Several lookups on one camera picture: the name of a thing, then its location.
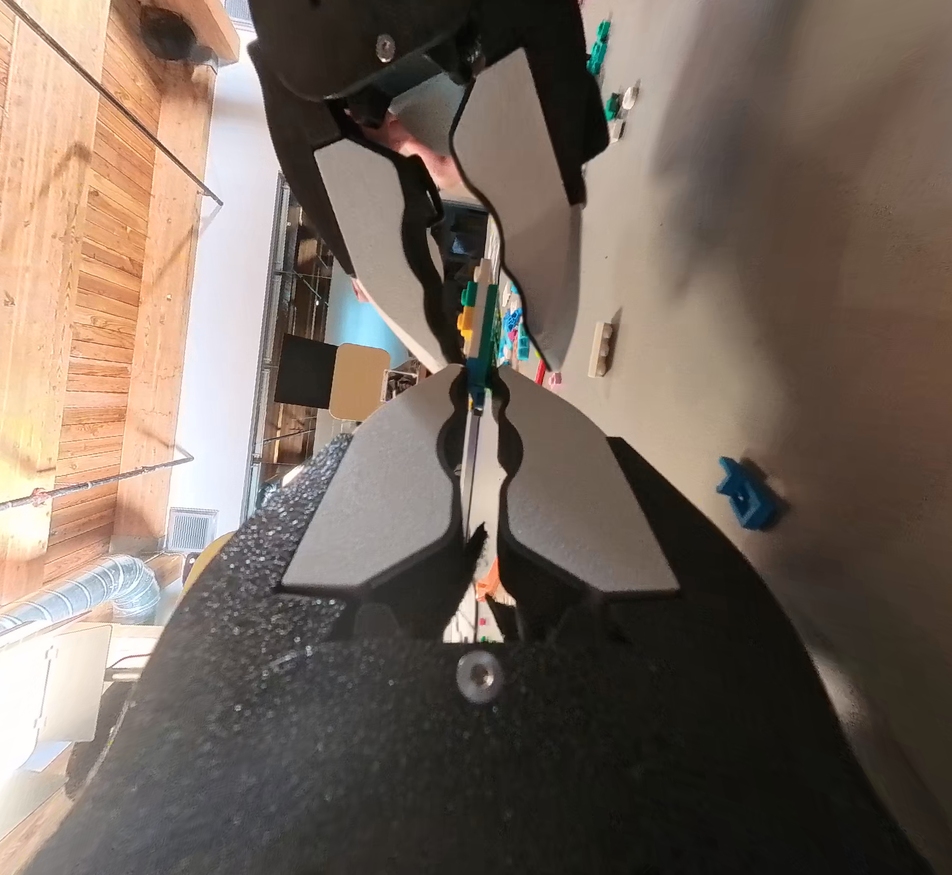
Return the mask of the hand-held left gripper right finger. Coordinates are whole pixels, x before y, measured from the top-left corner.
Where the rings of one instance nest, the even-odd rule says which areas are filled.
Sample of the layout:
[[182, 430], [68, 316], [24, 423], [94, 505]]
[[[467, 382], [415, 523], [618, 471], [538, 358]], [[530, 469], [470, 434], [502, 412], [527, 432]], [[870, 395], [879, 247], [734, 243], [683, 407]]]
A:
[[680, 585], [606, 436], [528, 377], [497, 374], [497, 557], [511, 596], [546, 584], [585, 596], [673, 595]]

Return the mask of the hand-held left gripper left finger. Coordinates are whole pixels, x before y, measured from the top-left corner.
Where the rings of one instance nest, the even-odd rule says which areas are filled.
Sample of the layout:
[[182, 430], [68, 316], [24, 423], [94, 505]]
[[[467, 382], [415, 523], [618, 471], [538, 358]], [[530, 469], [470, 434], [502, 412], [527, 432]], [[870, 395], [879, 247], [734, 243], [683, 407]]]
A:
[[355, 431], [281, 581], [314, 596], [370, 596], [464, 548], [460, 479], [467, 370], [447, 366]]

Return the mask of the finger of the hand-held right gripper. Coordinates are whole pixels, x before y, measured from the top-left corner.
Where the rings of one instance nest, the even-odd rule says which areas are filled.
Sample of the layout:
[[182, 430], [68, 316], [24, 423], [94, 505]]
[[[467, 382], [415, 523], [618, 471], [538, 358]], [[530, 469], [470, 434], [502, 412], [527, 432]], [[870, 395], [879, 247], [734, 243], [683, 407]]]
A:
[[315, 151], [330, 208], [369, 301], [430, 371], [463, 363], [444, 304], [445, 275], [433, 230], [441, 199], [421, 162], [372, 144]]
[[578, 316], [583, 208], [566, 194], [523, 48], [470, 82], [449, 146], [466, 186], [493, 215], [530, 340], [560, 371]]

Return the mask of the multicoloured toy brick assembly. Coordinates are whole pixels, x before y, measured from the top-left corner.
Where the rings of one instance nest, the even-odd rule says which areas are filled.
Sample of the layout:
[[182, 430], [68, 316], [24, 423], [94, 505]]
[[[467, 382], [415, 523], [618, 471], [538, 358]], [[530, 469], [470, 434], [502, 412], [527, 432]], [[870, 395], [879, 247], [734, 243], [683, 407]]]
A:
[[495, 368], [497, 299], [496, 270], [491, 260], [482, 258], [461, 293], [462, 312], [457, 318], [457, 329], [463, 338], [470, 409], [475, 415], [484, 410]]

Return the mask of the person's right hand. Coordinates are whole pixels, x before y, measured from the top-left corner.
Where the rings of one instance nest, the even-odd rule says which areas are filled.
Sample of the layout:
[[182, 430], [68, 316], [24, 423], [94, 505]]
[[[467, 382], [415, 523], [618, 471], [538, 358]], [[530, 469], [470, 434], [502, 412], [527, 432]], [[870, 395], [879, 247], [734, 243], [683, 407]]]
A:
[[382, 132], [390, 149], [405, 157], [416, 157], [423, 163], [440, 191], [453, 190], [462, 183], [460, 171], [453, 158], [421, 142], [392, 112], [387, 113], [387, 123]]

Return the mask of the beige chair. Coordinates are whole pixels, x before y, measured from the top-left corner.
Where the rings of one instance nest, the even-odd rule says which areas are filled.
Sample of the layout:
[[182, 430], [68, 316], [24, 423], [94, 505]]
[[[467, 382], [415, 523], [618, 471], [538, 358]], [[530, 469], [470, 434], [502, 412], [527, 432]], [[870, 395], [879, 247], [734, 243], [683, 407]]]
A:
[[341, 344], [337, 347], [328, 411], [338, 421], [366, 421], [383, 405], [390, 356], [379, 347]]

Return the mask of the pile of colourful toy bricks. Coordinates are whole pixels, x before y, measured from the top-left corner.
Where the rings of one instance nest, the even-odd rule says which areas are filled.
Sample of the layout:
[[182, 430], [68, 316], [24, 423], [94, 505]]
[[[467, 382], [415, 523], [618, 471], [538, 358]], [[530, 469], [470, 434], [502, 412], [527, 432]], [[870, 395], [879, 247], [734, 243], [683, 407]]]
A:
[[497, 287], [493, 335], [497, 367], [510, 367], [544, 385], [548, 368], [530, 339], [519, 289], [504, 274]]

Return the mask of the black panel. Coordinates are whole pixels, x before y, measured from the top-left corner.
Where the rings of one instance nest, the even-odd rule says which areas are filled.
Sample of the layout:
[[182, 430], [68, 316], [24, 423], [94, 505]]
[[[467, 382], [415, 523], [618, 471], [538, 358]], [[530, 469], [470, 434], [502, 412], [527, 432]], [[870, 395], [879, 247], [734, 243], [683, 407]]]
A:
[[328, 409], [338, 345], [284, 334], [273, 401]]

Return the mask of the long white toy brick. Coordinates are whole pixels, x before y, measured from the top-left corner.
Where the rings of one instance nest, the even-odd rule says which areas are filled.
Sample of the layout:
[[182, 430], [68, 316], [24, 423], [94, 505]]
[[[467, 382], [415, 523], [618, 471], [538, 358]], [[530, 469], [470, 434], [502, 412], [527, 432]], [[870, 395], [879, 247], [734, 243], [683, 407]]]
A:
[[623, 309], [618, 308], [610, 320], [595, 322], [589, 352], [589, 378], [603, 378], [612, 369], [622, 315]]

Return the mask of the blue toy brick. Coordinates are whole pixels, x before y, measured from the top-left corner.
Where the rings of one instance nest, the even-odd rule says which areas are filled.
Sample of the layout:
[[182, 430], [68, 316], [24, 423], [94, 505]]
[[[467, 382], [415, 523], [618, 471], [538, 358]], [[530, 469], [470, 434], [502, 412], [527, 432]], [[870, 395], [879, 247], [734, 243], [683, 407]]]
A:
[[730, 506], [737, 523], [748, 531], [763, 532], [779, 519], [779, 499], [750, 466], [727, 456], [718, 460], [721, 477], [717, 493]]

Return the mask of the black ceiling lamp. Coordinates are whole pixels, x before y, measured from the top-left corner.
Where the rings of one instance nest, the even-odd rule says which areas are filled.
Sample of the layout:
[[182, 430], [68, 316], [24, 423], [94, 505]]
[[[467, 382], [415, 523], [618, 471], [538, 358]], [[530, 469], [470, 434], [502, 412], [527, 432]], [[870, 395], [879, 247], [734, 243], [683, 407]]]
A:
[[143, 44], [161, 61], [219, 68], [215, 53], [199, 43], [193, 29], [176, 12], [145, 5], [139, 13], [139, 30]]

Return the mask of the thin metal rod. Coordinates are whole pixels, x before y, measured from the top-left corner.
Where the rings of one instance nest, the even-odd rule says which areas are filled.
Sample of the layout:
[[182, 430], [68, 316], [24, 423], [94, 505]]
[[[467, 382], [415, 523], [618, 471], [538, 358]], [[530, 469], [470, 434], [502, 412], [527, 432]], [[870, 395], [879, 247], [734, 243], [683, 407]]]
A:
[[153, 134], [146, 125], [139, 120], [125, 105], [113, 95], [104, 85], [97, 80], [78, 59], [74, 58], [55, 38], [50, 35], [36, 19], [31, 16], [17, 0], [1, 0], [6, 8], [19, 20], [21, 20], [33, 33], [33, 35], [56, 56], [58, 56], [66, 65], [68, 65], [84, 82], [106, 102], [111, 105], [125, 120], [138, 131], [152, 146], [159, 151], [173, 167], [184, 174], [186, 178], [197, 188], [202, 197], [214, 202], [218, 208], [224, 206], [224, 201], [204, 183], [204, 181], [194, 172], [192, 172], [183, 161], [181, 161], [159, 138]]

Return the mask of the white board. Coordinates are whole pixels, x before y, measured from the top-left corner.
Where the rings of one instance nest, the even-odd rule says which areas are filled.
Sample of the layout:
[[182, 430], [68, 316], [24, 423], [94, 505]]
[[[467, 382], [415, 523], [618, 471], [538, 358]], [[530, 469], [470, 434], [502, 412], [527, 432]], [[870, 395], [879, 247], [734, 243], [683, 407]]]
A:
[[107, 624], [79, 625], [2, 646], [2, 781], [37, 748], [94, 739], [112, 633]]

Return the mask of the white wall vent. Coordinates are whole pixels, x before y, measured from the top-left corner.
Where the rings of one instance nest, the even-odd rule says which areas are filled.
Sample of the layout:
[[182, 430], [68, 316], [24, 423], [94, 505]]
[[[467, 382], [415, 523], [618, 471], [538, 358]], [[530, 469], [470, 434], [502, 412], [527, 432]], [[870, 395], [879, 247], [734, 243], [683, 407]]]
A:
[[182, 553], [201, 552], [216, 538], [218, 511], [171, 507], [165, 547]]

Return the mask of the silver air duct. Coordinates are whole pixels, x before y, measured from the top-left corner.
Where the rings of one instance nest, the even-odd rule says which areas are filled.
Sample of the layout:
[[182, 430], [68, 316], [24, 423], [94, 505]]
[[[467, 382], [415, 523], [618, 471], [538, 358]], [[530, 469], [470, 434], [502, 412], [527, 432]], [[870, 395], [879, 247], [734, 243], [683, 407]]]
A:
[[110, 606], [122, 624], [150, 621], [161, 598], [155, 573], [137, 557], [111, 555], [60, 583], [35, 592], [1, 613], [1, 635], [25, 633], [32, 625], [58, 625]]

